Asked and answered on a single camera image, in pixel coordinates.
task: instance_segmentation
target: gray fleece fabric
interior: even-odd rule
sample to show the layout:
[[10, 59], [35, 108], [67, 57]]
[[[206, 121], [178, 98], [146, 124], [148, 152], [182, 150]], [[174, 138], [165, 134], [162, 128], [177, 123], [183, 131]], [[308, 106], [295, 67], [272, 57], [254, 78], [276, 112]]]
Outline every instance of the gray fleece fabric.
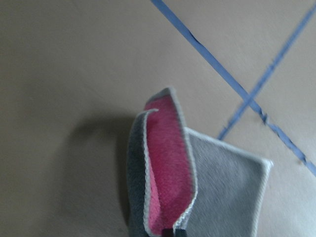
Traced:
[[[144, 228], [144, 128], [152, 111], [137, 116], [129, 138], [130, 237], [149, 236]], [[182, 129], [189, 137], [198, 186], [186, 227], [188, 237], [255, 237], [272, 162], [190, 128]]]

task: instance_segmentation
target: blue tape line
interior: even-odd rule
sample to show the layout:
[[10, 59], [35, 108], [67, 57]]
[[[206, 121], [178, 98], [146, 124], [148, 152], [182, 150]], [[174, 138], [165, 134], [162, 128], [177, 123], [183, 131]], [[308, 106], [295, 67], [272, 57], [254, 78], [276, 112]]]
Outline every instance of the blue tape line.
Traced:
[[268, 81], [268, 79], [272, 76], [277, 66], [280, 64], [282, 59], [284, 58], [285, 54], [289, 51], [292, 44], [295, 42], [295, 40], [298, 38], [300, 33], [303, 31], [303, 29], [306, 27], [307, 23], [310, 21], [311, 17], [316, 11], [316, 4], [306, 13], [300, 24], [296, 27], [295, 31], [292, 33], [292, 35], [289, 37], [287, 42], [284, 44], [280, 52], [275, 57], [272, 64], [268, 66], [266, 71], [263, 73], [261, 78], [259, 79], [258, 83], [255, 85], [255, 87], [252, 89], [250, 94], [244, 99], [244, 102], [241, 104], [241, 106], [237, 109], [235, 114], [232, 116], [232, 118], [229, 120], [227, 127], [224, 127], [223, 130], [218, 135], [219, 140], [223, 140], [225, 136], [228, 134], [228, 132], [232, 129], [232, 127], [237, 123], [242, 114], [245, 112], [248, 105], [254, 100], [254, 98], [258, 95], [264, 84]]
[[[181, 20], [169, 9], [162, 0], [151, 0], [160, 12], [169, 20], [169, 22], [187, 39], [187, 41], [200, 53], [200, 55], [218, 72], [219, 75], [238, 93], [245, 101], [249, 95], [247, 91], [235, 80], [235, 78], [220, 64], [220, 62], [193, 36], [189, 29]], [[310, 15], [315, 11], [316, 5], [309, 11]], [[261, 107], [253, 100], [249, 100], [248, 105], [256, 112], [261, 120], [274, 133], [278, 135], [281, 141], [297, 156], [299, 160], [316, 176], [316, 166], [310, 161], [306, 161], [304, 153], [293, 144], [289, 137], [275, 124], [268, 122], [268, 115], [263, 112]]]

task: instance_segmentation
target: blue tape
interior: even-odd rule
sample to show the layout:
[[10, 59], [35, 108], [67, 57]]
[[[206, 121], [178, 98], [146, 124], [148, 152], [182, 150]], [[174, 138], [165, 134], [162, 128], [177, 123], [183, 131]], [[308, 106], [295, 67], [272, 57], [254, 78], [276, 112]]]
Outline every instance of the blue tape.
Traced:
[[[193, 36], [193, 34], [189, 31], [189, 29], [181, 22], [181, 20], [169, 9], [169, 7], [162, 0], [151, 0], [152, 3], [160, 10], [160, 12], [169, 20], [169, 22], [186, 38], [186, 40], [200, 53], [200, 55], [217, 71], [219, 75], [231, 86], [234, 91], [238, 93], [238, 95], [249, 105], [254, 112], [256, 112], [263, 123], [267, 125], [278, 137], [281, 141], [297, 156], [299, 160], [312, 172], [313, 175], [316, 176], [316, 166], [310, 161], [306, 161], [305, 154], [293, 144], [293, 142], [289, 139], [289, 137], [275, 124], [269, 123], [268, 115], [263, 112], [261, 107], [253, 100], [254, 96], [260, 91], [260, 88], [267, 81], [267, 79], [271, 76], [271, 70], [274, 70], [274, 67], [269, 67], [264, 75], [262, 76], [262, 85], [258, 85], [256, 90], [253, 90], [250, 95], [248, 95], [247, 91], [236, 81], [236, 79], [221, 65], [221, 63]], [[313, 13], [315, 12], [316, 4], [311, 8], [311, 10], [307, 13], [307, 15], [303, 18], [303, 21], [299, 24], [299, 30], [296, 35], [294, 35], [293, 39], [290, 37], [289, 44], [285, 44], [282, 48], [278, 56], [275, 58], [275, 65], [279, 64], [282, 60], [284, 54], [287, 52], [291, 44], [294, 42], [296, 37], [302, 31], [303, 26], [309, 21]]]
[[235, 114], [232, 116], [232, 118], [229, 120], [227, 127], [224, 127], [223, 130], [218, 135], [219, 140], [223, 140], [225, 136], [228, 134], [228, 132], [232, 129], [232, 127], [237, 123], [242, 114], [245, 112], [248, 105], [254, 100], [254, 98], [258, 95], [264, 84], [268, 81], [268, 79], [272, 76], [273, 72], [277, 68], [277, 66], [280, 64], [282, 59], [284, 58], [285, 54], [289, 51], [292, 44], [295, 42], [295, 40], [298, 38], [300, 33], [303, 31], [303, 29], [306, 27], [307, 23], [310, 21], [311, 17], [316, 11], [316, 4], [306, 13], [300, 24], [296, 27], [295, 31], [292, 33], [292, 35], [289, 37], [287, 42], [284, 44], [280, 52], [275, 57], [272, 64], [268, 66], [266, 71], [263, 73], [261, 78], [259, 79], [258, 83], [255, 85], [255, 87], [252, 89], [250, 94], [244, 99], [241, 106], [237, 109]]

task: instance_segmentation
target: pink fleece lining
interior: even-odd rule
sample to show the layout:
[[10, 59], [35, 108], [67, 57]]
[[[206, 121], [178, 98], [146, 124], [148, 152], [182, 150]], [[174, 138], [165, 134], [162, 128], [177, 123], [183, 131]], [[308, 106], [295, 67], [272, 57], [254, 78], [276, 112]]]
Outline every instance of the pink fleece lining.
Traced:
[[147, 120], [151, 197], [149, 228], [155, 235], [171, 229], [192, 199], [192, 178], [186, 144], [170, 95], [145, 106], [159, 109]]

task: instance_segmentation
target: beige floor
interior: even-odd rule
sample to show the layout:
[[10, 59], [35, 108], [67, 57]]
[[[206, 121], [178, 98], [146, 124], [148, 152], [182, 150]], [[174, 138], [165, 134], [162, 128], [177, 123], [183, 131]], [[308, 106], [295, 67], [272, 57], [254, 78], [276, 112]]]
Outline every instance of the beige floor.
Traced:
[[[166, 0], [248, 91], [313, 0]], [[316, 16], [257, 102], [316, 163]], [[216, 136], [241, 103], [149, 0], [0, 1], [0, 236], [127, 236], [124, 159], [172, 85]], [[247, 110], [226, 141], [274, 161], [258, 237], [314, 237], [316, 177]]]

